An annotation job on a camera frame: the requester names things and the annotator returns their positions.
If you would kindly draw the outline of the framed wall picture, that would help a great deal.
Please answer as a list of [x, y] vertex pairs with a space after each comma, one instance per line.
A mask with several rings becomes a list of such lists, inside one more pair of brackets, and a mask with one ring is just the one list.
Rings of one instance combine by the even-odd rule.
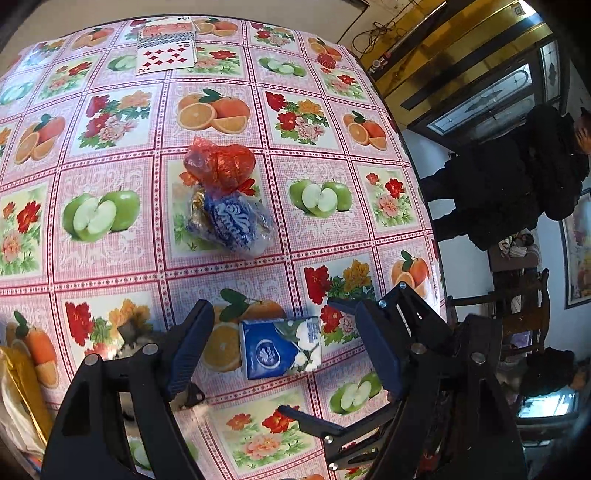
[[590, 302], [591, 224], [590, 189], [582, 191], [573, 213], [561, 222], [565, 262], [565, 308]]

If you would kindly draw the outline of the blue candy plastic bag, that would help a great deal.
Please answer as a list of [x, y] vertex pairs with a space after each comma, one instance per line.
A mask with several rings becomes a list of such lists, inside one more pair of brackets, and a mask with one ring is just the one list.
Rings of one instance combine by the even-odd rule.
[[257, 199], [242, 192], [213, 196], [195, 189], [185, 230], [242, 258], [257, 258], [273, 246], [274, 221]]

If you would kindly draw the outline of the floral plastic tablecloth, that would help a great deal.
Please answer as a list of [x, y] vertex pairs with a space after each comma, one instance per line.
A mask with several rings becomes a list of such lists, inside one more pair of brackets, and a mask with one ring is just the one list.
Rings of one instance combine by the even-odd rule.
[[280, 412], [388, 403], [331, 299], [443, 303], [393, 119], [342, 46], [171, 17], [24, 48], [1, 76], [1, 424], [34, 465], [80, 364], [132, 355], [198, 300], [211, 336], [172, 402], [208, 479], [365, 479]]

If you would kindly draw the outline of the person in black clothes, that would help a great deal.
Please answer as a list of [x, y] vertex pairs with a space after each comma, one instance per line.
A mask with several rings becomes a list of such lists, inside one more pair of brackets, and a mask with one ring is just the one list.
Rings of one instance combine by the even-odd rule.
[[570, 216], [589, 176], [590, 111], [578, 118], [537, 105], [524, 124], [483, 144], [454, 153], [420, 180], [424, 200], [449, 199], [455, 208], [432, 222], [440, 242], [468, 236], [486, 251], [541, 215]]

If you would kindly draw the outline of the red plastic bag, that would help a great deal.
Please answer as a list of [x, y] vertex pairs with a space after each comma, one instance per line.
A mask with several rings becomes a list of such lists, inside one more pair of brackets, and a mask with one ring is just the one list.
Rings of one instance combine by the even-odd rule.
[[184, 156], [183, 165], [206, 191], [225, 195], [235, 192], [249, 180], [256, 166], [256, 157], [242, 145], [217, 145], [207, 139], [195, 138]]

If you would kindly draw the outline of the playing cards stack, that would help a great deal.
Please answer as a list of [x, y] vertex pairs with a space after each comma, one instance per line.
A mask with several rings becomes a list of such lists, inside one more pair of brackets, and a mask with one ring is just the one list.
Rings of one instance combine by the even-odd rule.
[[137, 38], [136, 74], [192, 68], [195, 64], [191, 22], [145, 25]]

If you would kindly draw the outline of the yellow taped foam box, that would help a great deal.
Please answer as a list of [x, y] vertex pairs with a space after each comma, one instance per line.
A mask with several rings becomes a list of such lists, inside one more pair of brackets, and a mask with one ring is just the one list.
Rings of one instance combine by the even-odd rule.
[[1, 347], [1, 434], [16, 459], [35, 479], [53, 426], [31, 359]]

